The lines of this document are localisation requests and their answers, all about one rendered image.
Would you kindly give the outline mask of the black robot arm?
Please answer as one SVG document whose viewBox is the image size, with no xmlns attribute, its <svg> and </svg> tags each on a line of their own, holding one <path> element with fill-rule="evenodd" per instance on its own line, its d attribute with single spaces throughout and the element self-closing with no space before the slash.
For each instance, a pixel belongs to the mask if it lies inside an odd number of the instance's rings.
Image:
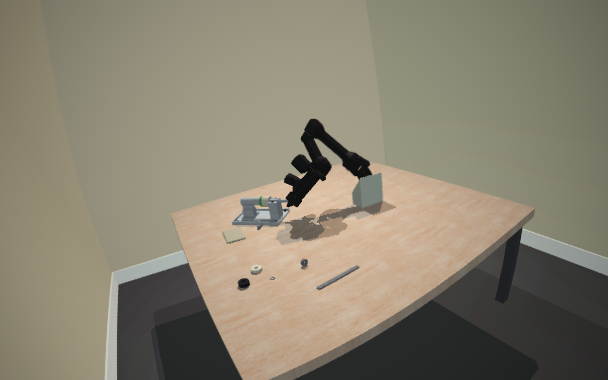
<svg viewBox="0 0 608 380">
<path fill-rule="evenodd" d="M 359 156 L 354 152 L 347 151 L 341 146 L 336 140 L 334 140 L 330 134 L 328 134 L 317 119 L 310 119 L 307 123 L 304 133 L 301 137 L 301 142 L 305 145 L 312 162 L 310 162 L 304 155 L 298 154 L 291 162 L 291 164 L 301 173 L 306 173 L 304 180 L 314 186 L 319 179 L 321 181 L 326 180 L 327 174 L 330 172 L 332 165 L 329 160 L 324 157 L 314 139 L 320 140 L 324 145 L 333 150 L 343 160 L 343 166 L 347 168 L 353 176 L 357 176 L 358 179 L 372 175 L 369 161 Z M 362 166 L 361 166 L 362 165 Z M 360 167 L 361 166 L 361 167 Z M 358 170 L 359 169 L 359 170 Z M 289 173 L 284 179 L 284 183 L 293 186 L 295 190 L 300 183 L 300 178 Z"/>
</svg>

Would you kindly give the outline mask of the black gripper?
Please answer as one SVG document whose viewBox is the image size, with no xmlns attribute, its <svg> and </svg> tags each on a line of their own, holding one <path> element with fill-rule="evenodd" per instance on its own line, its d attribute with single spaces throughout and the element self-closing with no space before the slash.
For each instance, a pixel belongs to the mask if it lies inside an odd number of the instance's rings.
<svg viewBox="0 0 608 380">
<path fill-rule="evenodd" d="M 285 197 L 288 200 L 287 207 L 295 206 L 298 207 L 302 199 L 307 195 L 307 193 L 313 188 L 312 185 L 308 184 L 304 177 L 300 180 L 299 185 L 295 190 L 292 189 L 290 193 Z"/>
</svg>

